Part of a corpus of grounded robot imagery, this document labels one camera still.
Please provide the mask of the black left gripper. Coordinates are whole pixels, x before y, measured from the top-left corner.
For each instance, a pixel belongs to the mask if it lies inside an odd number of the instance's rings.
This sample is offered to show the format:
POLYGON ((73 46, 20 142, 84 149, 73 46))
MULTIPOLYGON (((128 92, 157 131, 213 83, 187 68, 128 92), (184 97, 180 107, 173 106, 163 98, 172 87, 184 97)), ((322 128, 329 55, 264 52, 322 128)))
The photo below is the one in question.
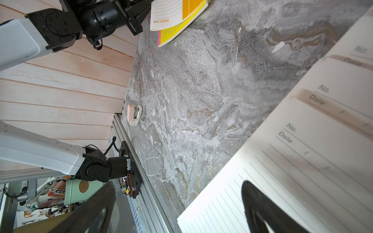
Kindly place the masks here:
POLYGON ((152 0, 113 1, 119 16, 134 36, 143 32, 142 22, 151 11, 152 0))

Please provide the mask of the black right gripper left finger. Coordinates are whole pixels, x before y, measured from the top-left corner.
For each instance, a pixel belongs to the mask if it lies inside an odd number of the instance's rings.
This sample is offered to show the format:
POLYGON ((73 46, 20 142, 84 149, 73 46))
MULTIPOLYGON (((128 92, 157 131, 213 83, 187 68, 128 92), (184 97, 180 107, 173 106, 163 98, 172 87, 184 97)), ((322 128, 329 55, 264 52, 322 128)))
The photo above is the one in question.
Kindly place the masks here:
POLYGON ((107 182, 51 233, 108 233, 116 201, 116 190, 107 182))

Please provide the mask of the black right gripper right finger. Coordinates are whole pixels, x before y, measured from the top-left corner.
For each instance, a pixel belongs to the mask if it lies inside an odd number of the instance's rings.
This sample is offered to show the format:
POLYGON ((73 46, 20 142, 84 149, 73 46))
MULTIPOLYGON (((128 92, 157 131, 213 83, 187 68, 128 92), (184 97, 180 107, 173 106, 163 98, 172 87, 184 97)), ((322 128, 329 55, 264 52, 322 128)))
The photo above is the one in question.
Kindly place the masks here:
POLYGON ((294 221, 250 181, 244 181, 241 197, 249 230, 252 233, 306 233, 307 230, 294 221))

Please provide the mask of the cream notebook orange cover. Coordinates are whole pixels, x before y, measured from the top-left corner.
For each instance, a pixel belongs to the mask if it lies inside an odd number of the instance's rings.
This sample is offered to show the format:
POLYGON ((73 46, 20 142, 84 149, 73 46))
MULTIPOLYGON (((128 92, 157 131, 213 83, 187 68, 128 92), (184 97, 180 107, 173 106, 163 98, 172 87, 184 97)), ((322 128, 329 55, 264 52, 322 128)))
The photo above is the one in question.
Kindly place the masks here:
POLYGON ((202 0, 156 0, 151 3, 150 31, 160 31, 184 22, 200 5, 202 0))

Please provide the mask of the cream lined notebook with holes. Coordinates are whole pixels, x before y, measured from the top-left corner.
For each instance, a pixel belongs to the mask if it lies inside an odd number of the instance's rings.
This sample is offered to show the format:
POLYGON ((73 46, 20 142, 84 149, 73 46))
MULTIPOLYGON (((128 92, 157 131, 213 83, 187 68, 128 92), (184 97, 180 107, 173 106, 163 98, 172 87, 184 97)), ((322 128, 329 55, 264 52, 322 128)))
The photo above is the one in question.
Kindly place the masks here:
POLYGON ((251 233, 250 181, 307 233, 373 230, 373 12, 281 101, 178 217, 184 233, 251 233))

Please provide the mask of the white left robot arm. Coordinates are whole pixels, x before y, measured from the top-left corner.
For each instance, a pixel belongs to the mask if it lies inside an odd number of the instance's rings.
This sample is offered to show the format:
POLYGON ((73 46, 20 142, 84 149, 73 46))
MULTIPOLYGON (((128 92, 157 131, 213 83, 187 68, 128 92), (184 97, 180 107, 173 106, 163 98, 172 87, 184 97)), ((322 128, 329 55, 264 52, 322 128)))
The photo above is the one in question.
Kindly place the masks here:
POLYGON ((1 1, 1 170, 45 168, 106 182, 150 1, 1 1))

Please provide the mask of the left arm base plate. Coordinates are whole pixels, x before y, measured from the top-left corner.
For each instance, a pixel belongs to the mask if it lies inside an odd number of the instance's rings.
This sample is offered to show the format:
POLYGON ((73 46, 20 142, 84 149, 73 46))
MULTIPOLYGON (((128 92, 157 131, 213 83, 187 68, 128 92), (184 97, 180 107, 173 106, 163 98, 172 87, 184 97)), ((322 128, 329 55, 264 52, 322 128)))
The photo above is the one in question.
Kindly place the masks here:
POLYGON ((139 169, 135 163, 135 159, 130 152, 130 148, 126 141, 122 141, 121 148, 119 150, 119 156, 126 159, 127 174, 122 177, 119 190, 122 194, 125 194, 135 199, 139 193, 143 183, 143 179, 139 172, 139 169))

